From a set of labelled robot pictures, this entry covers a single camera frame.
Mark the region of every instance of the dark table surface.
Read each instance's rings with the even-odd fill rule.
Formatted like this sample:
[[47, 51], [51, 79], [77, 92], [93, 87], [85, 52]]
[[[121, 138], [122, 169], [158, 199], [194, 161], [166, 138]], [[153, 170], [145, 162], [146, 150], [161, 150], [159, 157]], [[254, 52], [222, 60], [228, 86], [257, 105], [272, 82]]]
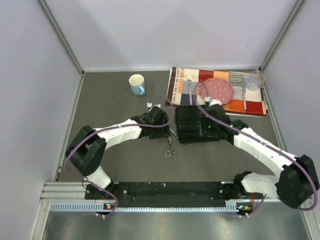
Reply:
[[[144, 76], [145, 95], [135, 96], [131, 92], [128, 80], [133, 74]], [[68, 144], [85, 125], [103, 128], [146, 113], [152, 96], [166, 95], [169, 74], [169, 71], [86, 73]], [[165, 100], [157, 98], [152, 103], [164, 106]], [[164, 109], [170, 117], [171, 108]], [[277, 144], [269, 116], [232, 115], [230, 118], [242, 120], [261, 137]], [[174, 122], [170, 126], [176, 130]], [[169, 148], [166, 138], [129, 140], [109, 148], [101, 166], [114, 182], [232, 181], [243, 171], [272, 174], [261, 162], [226, 141], [187, 144], [183, 149], [173, 137], [172, 145], [177, 161], [165, 157]], [[81, 181], [80, 176], [61, 170], [59, 182]]]

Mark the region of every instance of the placemat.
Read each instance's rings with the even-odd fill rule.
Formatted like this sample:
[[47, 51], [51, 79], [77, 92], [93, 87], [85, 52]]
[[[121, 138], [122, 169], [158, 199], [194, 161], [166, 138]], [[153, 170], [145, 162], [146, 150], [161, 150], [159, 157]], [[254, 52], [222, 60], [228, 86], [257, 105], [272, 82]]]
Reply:
[[222, 71], [222, 70], [202, 70], [194, 68], [172, 67], [167, 89], [167, 98], [171, 100], [175, 107], [190, 106], [189, 85], [187, 82], [187, 75], [191, 75], [191, 89], [192, 89], [192, 105], [204, 104], [201, 96], [201, 84], [210, 78], [218, 78], [228, 81], [234, 90], [233, 99], [223, 105], [223, 109], [228, 113], [244, 114], [244, 115], [257, 115], [265, 116], [268, 114], [268, 107], [265, 101], [265, 91], [263, 85], [260, 89], [251, 91], [246, 89], [245, 102], [246, 109], [244, 108], [243, 98], [243, 79], [245, 72], [235, 71]]

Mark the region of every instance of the white wall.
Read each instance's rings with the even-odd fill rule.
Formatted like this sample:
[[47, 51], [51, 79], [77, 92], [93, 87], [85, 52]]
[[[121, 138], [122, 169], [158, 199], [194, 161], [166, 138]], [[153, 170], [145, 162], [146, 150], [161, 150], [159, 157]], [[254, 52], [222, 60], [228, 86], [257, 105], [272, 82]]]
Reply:
[[320, 178], [320, 1], [307, 0], [266, 68], [289, 150], [310, 156]]
[[35, 0], [2, 0], [0, 22], [0, 239], [23, 240], [58, 166], [80, 77]]
[[260, 66], [295, 0], [46, 0], [84, 70]]

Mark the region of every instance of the mug handle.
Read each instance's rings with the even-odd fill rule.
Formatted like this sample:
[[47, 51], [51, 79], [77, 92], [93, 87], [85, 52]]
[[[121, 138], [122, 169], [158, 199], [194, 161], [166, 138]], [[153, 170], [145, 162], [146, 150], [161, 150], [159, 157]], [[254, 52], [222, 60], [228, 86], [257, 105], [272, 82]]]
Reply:
[[145, 94], [145, 89], [140, 85], [139, 86], [139, 88], [140, 88], [140, 90], [141, 90], [141, 94], [143, 95], [143, 94]]

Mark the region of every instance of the light blue mug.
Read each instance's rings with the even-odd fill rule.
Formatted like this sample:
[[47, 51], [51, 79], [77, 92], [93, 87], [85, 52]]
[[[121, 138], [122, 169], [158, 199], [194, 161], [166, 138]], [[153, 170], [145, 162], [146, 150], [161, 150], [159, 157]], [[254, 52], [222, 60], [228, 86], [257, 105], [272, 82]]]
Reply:
[[137, 95], [141, 96], [146, 93], [145, 91], [145, 78], [140, 74], [134, 74], [129, 78], [129, 83], [132, 92]]

